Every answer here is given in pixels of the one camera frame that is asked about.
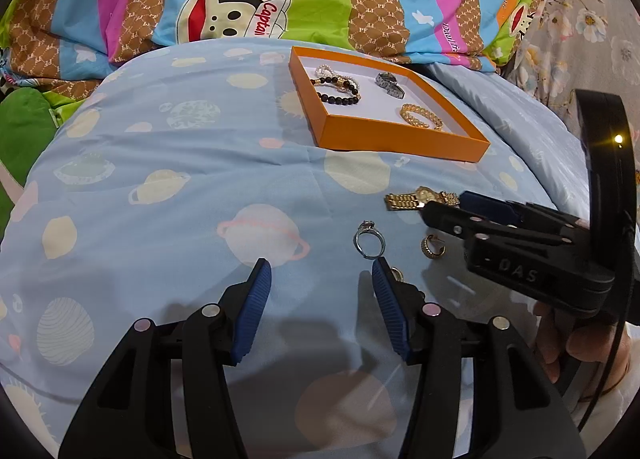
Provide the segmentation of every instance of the watch face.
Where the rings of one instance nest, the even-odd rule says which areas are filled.
[[[426,186],[420,186],[420,188],[415,191],[415,196],[418,198],[418,201],[423,204],[429,201],[438,201],[436,192]]]

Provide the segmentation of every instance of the black bead bracelet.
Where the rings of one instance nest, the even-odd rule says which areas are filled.
[[[358,89],[347,79],[341,76],[332,76],[327,78],[310,78],[311,84],[316,85],[331,85],[340,92],[352,94],[349,98],[341,98],[340,96],[329,96],[327,94],[321,94],[318,92],[318,98],[323,103],[329,103],[330,105],[355,105],[360,101],[360,95]]]

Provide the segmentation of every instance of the red mouth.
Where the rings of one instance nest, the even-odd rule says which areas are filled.
[[[204,27],[207,0],[198,0],[189,15],[189,42],[200,40]]]
[[[513,23],[511,23],[511,32],[513,33],[518,26],[520,25],[520,20],[522,19],[522,14],[524,13],[524,6],[522,6],[516,15],[513,17]]]

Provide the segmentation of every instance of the orange box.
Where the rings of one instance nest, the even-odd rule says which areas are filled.
[[[315,78],[315,68],[322,64],[358,81],[361,100],[357,105],[322,103],[318,91],[325,87],[314,87],[309,81]],[[316,143],[322,148],[399,152],[473,163],[480,161],[489,148],[489,142],[462,112],[418,74],[404,67],[351,54],[294,46],[289,70]],[[395,74],[405,91],[403,100],[389,96],[376,86],[375,77],[382,72]],[[322,92],[340,95],[330,87]],[[399,115],[404,103],[426,106],[442,119],[443,130],[407,124]],[[416,114],[413,116],[424,120]]]

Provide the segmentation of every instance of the bed sheet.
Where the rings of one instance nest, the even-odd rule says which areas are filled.
[[[0,251],[0,380],[52,454],[133,321],[183,319],[266,257],[273,288],[254,347],[225,369],[249,456],[396,457],[418,369],[394,354],[370,261],[353,247],[365,219],[428,300],[476,321],[499,312],[534,335],[525,297],[469,274],[449,237],[446,256],[428,261],[418,213],[383,201],[426,185],[553,206],[523,159],[530,147],[518,155],[434,82],[491,142],[479,163],[317,148],[287,66],[294,44],[207,40],[135,58],[31,170]],[[458,453],[470,431],[470,363],[462,387]]]

